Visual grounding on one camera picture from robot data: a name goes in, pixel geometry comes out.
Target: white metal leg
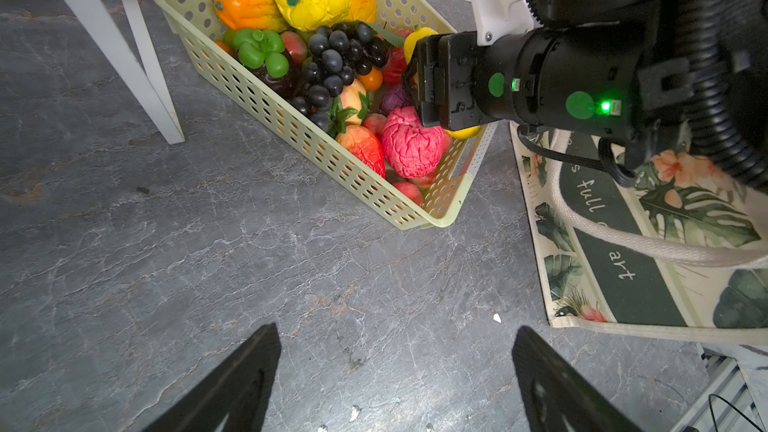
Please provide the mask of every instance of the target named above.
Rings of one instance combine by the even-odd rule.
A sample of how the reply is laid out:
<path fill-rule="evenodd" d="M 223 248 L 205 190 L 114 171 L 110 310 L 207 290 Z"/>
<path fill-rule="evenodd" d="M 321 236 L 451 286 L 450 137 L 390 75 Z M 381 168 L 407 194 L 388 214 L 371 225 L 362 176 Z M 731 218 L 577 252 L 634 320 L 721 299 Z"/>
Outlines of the white metal leg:
<path fill-rule="evenodd" d="M 150 73 L 151 80 L 130 50 L 128 43 L 120 33 L 120 29 L 112 21 L 112 17 L 107 12 L 107 7 L 104 6 L 101 0 L 64 1 L 69 5 L 77 18 L 80 19 L 83 27 L 91 35 L 96 45 L 101 49 L 101 52 L 106 55 L 112 67 L 120 74 L 120 77 L 122 77 L 130 91 L 136 96 L 136 99 L 139 100 L 141 106 L 168 143 L 183 142 L 184 134 L 181 131 L 176 111 L 170 100 L 165 79 L 160 71 L 158 58 L 154 53 L 151 42 L 148 42 L 149 33 L 147 32 L 144 18 L 141 17 L 140 20 L 137 20 L 135 14 L 132 14 L 134 17 L 133 19 L 129 18 L 129 21 L 137 45 L 139 45 L 140 51 L 143 50 L 141 52 L 142 61 Z M 127 2 L 124 4 L 126 12 L 131 7 L 134 8 L 133 12 L 138 8 L 136 0 L 133 0 L 135 4 L 131 4 L 130 0 L 124 1 Z"/>

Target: light green basket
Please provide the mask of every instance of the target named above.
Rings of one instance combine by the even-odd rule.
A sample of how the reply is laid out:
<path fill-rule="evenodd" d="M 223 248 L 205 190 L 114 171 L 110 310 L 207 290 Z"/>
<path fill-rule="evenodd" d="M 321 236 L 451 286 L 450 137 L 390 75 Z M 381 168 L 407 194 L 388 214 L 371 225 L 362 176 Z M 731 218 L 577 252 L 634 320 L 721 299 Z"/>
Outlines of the light green basket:
<path fill-rule="evenodd" d="M 474 141 L 454 141 L 440 161 L 424 206 L 417 207 L 214 44 L 225 27 L 216 17 L 213 0 L 154 1 L 165 12 L 172 31 L 181 36 L 199 74 L 391 224 L 405 230 L 445 227 L 456 220 L 495 123 L 484 126 Z M 441 34 L 456 32 L 424 0 L 377 0 L 376 4 L 379 24 L 389 28 L 418 25 L 430 26 Z M 471 150 L 465 154 L 467 147 Z"/>

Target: white debris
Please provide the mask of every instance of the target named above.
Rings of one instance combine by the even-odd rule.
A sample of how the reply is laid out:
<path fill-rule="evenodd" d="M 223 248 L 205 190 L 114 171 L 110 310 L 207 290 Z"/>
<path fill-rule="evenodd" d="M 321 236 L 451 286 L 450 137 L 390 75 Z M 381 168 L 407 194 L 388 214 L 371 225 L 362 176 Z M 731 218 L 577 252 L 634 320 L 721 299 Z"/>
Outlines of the white debris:
<path fill-rule="evenodd" d="M 361 408 L 357 407 L 356 405 L 352 406 L 352 416 L 350 417 L 350 422 L 354 422 L 357 420 L 357 416 L 360 415 Z"/>

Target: perforated basket side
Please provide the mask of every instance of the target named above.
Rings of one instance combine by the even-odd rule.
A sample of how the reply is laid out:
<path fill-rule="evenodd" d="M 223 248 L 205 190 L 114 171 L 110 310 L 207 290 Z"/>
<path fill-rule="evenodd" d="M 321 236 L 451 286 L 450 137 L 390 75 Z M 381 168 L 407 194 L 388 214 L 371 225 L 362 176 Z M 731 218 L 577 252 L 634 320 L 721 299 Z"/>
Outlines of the perforated basket side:
<path fill-rule="evenodd" d="M 485 149 L 479 150 L 478 144 L 485 143 L 482 138 L 490 137 L 492 130 L 484 127 L 456 177 L 452 174 L 467 142 L 454 142 L 438 166 L 437 179 L 426 194 L 424 208 L 417 207 L 213 42 L 225 31 L 216 17 L 213 0 L 155 2 L 165 12 L 171 29 L 181 37 L 199 74 L 391 224 L 400 229 L 445 227 L 456 220 L 475 175 L 468 165 L 473 159 L 477 164 L 482 160 Z M 389 28 L 419 24 L 443 33 L 454 31 L 424 0 L 377 0 L 377 6 L 379 23 Z"/>

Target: basket rim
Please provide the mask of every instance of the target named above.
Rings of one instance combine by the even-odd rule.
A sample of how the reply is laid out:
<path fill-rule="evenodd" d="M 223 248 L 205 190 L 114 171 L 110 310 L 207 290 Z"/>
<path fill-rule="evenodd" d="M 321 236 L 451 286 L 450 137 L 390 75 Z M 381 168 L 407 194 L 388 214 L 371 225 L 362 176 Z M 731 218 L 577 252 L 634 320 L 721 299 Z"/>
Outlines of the basket rim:
<path fill-rule="evenodd" d="M 162 11 L 168 15 L 169 21 L 170 19 L 173 19 L 178 26 L 183 27 L 187 33 L 191 33 L 195 38 L 197 38 L 200 42 L 206 43 L 206 45 L 214 50 L 216 54 L 218 55 L 218 58 L 220 60 L 223 60 L 227 65 L 233 67 L 238 73 L 243 75 L 245 78 L 248 79 L 249 82 L 251 82 L 254 86 L 256 86 L 262 93 L 267 95 L 270 99 L 275 101 L 277 105 L 282 107 L 286 112 L 288 112 L 291 117 L 294 120 L 298 120 L 302 122 L 302 124 L 306 127 L 308 127 L 311 130 L 315 130 L 318 136 L 321 136 L 321 134 L 325 134 L 328 136 L 323 130 L 321 130 L 318 126 L 316 126 L 311 120 L 307 119 L 299 113 L 296 108 L 294 108 L 290 103 L 288 103 L 287 100 L 283 99 L 283 97 L 279 96 L 276 92 L 274 92 L 272 89 L 270 89 L 267 85 L 265 85 L 261 80 L 259 80 L 252 72 L 250 72 L 248 69 L 243 66 L 243 64 L 237 62 L 235 58 L 230 56 L 228 53 L 225 53 L 220 47 L 218 47 L 214 41 L 200 32 L 199 29 L 197 29 L 196 26 L 193 26 L 187 19 L 185 19 L 181 14 L 179 14 L 175 8 L 173 8 L 166 0 L 153 0 L 159 8 L 162 9 Z M 420 0 L 422 2 L 422 6 L 427 6 L 431 12 L 433 12 L 437 17 L 439 17 L 443 25 L 446 25 L 451 32 L 456 32 L 456 29 L 451 26 L 445 18 L 442 17 L 426 0 Z M 478 134 L 478 138 L 483 137 L 485 134 L 487 128 L 487 124 L 482 126 L 481 132 Z M 380 177 L 379 174 L 375 173 L 373 170 L 370 169 L 365 163 L 363 163 L 359 158 L 355 157 L 353 154 L 351 154 L 350 151 L 345 149 L 341 146 L 336 140 L 333 138 L 330 138 L 328 140 L 328 143 L 331 144 L 331 147 L 333 150 L 343 156 L 344 158 L 351 160 L 353 163 L 355 163 L 358 167 L 362 168 L 363 171 L 369 171 L 368 176 L 373 179 L 378 186 L 384 187 L 390 194 L 394 195 L 401 201 L 410 201 L 411 199 L 406 197 L 402 192 L 400 192 L 396 187 L 394 187 L 393 184 L 391 184 L 386 178 Z M 418 214 L 424 218 L 429 224 L 432 226 L 437 227 L 447 227 L 453 224 L 456 221 L 456 217 L 458 216 L 458 212 L 461 208 L 462 202 L 464 200 L 464 197 L 466 196 L 466 192 L 468 192 L 469 188 L 472 185 L 472 182 L 474 180 L 474 177 L 470 174 L 463 173 L 457 175 L 453 180 L 457 181 L 457 188 L 459 189 L 465 189 L 466 191 L 459 195 L 457 194 L 454 199 L 451 200 L 451 204 L 447 207 L 445 213 L 442 217 L 437 218 L 435 216 L 432 216 L 427 210 L 425 210 L 423 207 L 418 206 L 417 204 L 412 203 L 411 207 L 414 207 L 415 210 L 418 211 Z"/>

